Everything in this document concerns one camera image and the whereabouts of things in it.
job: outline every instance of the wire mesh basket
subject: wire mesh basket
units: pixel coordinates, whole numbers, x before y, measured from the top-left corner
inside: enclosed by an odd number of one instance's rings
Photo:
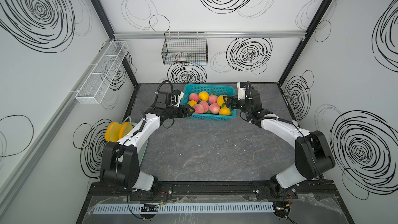
[[[101,104],[129,47],[125,41],[112,41],[76,94],[82,104]]]
[[[207,33],[205,32],[166,32],[162,58],[164,65],[176,62],[193,62],[207,65]]]

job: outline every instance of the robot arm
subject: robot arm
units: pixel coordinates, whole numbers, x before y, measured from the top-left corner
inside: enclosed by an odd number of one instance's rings
[[[171,93],[160,92],[160,87],[168,82]],[[282,195],[287,189],[306,179],[321,177],[335,166],[335,160],[326,142],[319,132],[309,132],[297,127],[297,123],[277,117],[261,106],[260,94],[250,82],[237,84],[238,95],[226,96],[224,101],[231,109],[240,109],[246,115],[247,122],[271,131],[288,142],[295,149],[295,163],[283,172],[271,178],[270,188],[274,196]],[[156,192],[156,178],[140,171],[138,154],[142,151],[148,137],[163,122],[172,118],[185,118],[194,113],[189,105],[180,105],[183,93],[173,91],[170,81],[164,81],[158,87],[155,102],[145,111],[145,117],[137,126],[117,143],[109,142],[104,147],[100,180],[126,188],[136,188]]]
[[[160,92],[168,82],[171,92]],[[136,188],[156,192],[156,177],[140,171],[139,156],[144,151],[144,144],[149,136],[159,128],[166,119],[186,118],[195,109],[190,105],[180,105],[184,93],[173,91],[170,81],[162,82],[156,93],[155,102],[145,111],[140,122],[118,142],[108,142],[104,147],[99,178],[103,182],[126,188]]]
[[[273,132],[295,149],[295,163],[271,178],[271,192],[281,192],[299,182],[315,177],[336,165],[325,136],[319,132],[301,129],[293,121],[281,119],[261,107],[260,94],[250,82],[237,84],[238,95],[224,97],[227,107],[240,109],[246,114],[246,121]]]

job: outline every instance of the gray marble floor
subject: gray marble floor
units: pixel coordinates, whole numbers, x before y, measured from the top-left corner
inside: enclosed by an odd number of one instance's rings
[[[254,84],[263,107],[291,120],[276,84]],[[143,84],[132,109],[132,121],[154,101],[158,85]],[[184,85],[175,85],[175,89]],[[275,134],[244,122],[176,119],[170,129],[159,127],[150,137],[141,170],[159,181],[269,180],[294,162],[294,150]]]

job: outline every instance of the blue plastic basket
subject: blue plastic basket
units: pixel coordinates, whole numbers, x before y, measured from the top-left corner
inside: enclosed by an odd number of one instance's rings
[[[218,85],[205,85],[205,84],[186,84],[184,87],[184,97],[181,99],[181,104],[188,104],[188,97],[191,93],[199,94],[202,91],[206,91],[209,95],[213,94],[213,91],[217,96],[222,94],[227,96],[235,96],[235,88],[231,86],[218,86]],[[227,121],[230,118],[236,116],[236,109],[231,110],[231,115],[216,115],[216,114],[201,114],[194,113],[190,118],[207,119],[213,121]]]

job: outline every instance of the white cable tray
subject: white cable tray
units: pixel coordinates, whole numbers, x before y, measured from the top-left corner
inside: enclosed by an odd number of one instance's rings
[[[101,203],[93,214],[204,214],[204,213],[272,213],[272,202],[203,202],[167,203],[157,207],[157,212],[142,211],[143,203]]]
[[[82,104],[101,104],[129,47],[125,41],[112,41],[76,94]]]

